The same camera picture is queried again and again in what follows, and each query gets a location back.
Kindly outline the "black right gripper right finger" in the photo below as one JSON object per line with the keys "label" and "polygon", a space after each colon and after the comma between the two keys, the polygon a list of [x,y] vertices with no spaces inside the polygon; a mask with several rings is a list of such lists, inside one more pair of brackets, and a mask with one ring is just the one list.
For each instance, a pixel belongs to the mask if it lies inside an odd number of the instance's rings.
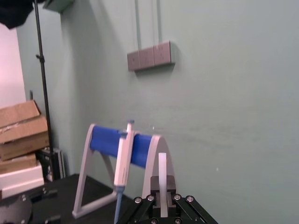
{"label": "black right gripper right finger", "polygon": [[169,216],[180,218],[182,224],[184,220],[192,224],[217,224],[218,222],[204,209],[203,206],[192,195],[186,197],[177,193],[175,177],[167,175],[167,200]]}

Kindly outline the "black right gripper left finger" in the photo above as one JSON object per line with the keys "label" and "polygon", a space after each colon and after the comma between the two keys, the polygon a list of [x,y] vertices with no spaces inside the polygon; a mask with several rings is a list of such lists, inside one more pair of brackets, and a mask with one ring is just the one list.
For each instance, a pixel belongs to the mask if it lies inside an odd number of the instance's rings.
{"label": "black right gripper left finger", "polygon": [[140,203],[135,203],[131,212],[128,224],[158,224],[161,215],[160,189],[158,176],[150,179],[150,194]]}

